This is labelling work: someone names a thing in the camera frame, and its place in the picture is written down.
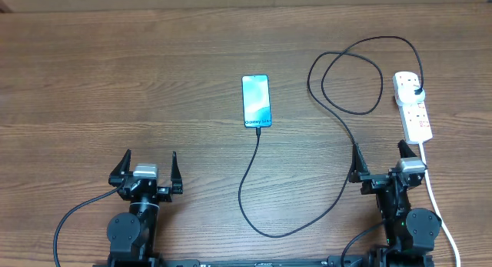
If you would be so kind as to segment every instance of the white power cord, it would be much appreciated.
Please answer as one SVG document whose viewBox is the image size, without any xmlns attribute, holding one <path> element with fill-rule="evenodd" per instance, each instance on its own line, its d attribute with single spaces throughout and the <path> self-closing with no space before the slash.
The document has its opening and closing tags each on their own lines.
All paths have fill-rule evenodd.
<svg viewBox="0 0 492 267">
<path fill-rule="evenodd" d="M 418 148 L 421 151 L 422 161 L 425 164 L 427 164 L 427 161 L 425 160 L 424 144 L 422 142 L 419 142 Z M 429 172 L 427 170 L 425 170 L 425 185 L 427 186 L 427 191 L 429 192 L 429 198 L 430 198 L 430 202 L 432 202 L 432 207 L 434 207 L 434 211 L 436 212 L 437 216 L 439 216 L 439 218 L 442 220 L 442 228 L 444 230 L 444 233 L 449 239 L 449 243 L 451 244 L 451 247 L 453 247 L 454 256 L 456 257 L 456 267 L 461 267 L 460 252 L 458 251 L 458 247 L 454 242 L 453 236 L 451 236 L 451 233 L 447 229 L 446 224 L 444 224 L 443 217 L 440 215 L 439 208 L 437 207 L 436 199 L 434 197 L 434 193 L 432 192 L 431 180 L 429 179 Z"/>
</svg>

